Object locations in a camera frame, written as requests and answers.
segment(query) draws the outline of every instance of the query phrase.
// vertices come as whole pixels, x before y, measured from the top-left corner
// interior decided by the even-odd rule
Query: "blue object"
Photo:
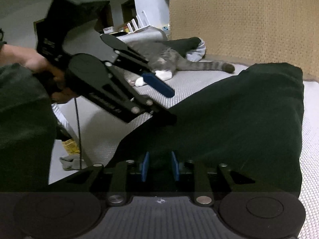
[[[147,152],[145,157],[144,157],[143,164],[142,164],[142,182],[146,181],[148,166],[149,166],[149,162],[150,162],[149,160],[150,160],[150,153]]]
[[[175,95],[175,91],[169,87],[166,83],[164,83],[160,78],[158,78],[153,73],[143,73],[142,74],[144,82],[149,84],[151,87],[153,87],[155,90],[157,90],[159,93],[164,95],[166,98],[172,98]]]
[[[174,175],[174,180],[179,181],[179,165],[176,159],[175,153],[172,151],[172,170]]]

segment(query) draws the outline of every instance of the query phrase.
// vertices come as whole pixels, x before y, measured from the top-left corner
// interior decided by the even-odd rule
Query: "round black disc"
[[[257,239],[298,235],[306,219],[302,203],[287,192],[232,192],[219,213],[234,231]]]
[[[99,200],[89,192],[36,192],[15,206],[16,225],[38,239],[69,239],[92,228],[101,215]]]

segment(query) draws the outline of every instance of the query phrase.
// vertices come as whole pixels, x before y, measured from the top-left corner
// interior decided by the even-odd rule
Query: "white woven mat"
[[[246,68],[236,65],[235,74]],[[229,76],[231,75],[220,71],[178,72],[173,79],[167,81],[176,91],[176,96],[171,99],[163,97],[148,86],[137,90],[169,108],[204,87]],[[319,84],[304,84],[305,113],[300,158],[303,183],[300,200],[305,206],[307,218],[299,238],[316,239],[319,238]],[[107,164],[119,142],[149,118],[145,114],[125,124],[86,99],[79,98],[78,105],[82,145],[93,163]],[[60,108],[73,130],[77,131],[74,102],[61,105]]]

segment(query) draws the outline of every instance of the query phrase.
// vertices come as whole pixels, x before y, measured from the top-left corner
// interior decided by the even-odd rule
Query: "dark tail tip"
[[[224,63],[222,66],[224,72],[233,73],[235,71],[235,67],[231,64]]]

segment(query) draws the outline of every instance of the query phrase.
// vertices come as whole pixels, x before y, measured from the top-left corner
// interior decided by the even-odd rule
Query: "cat's fur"
[[[177,51],[159,42],[138,42],[127,43],[133,50],[140,53],[149,60],[148,66],[155,71],[171,71],[174,75],[176,71],[205,71],[218,70],[233,73],[235,67],[223,61],[213,62],[191,62],[183,58]],[[140,77],[126,70],[120,70],[124,78],[131,85]]]

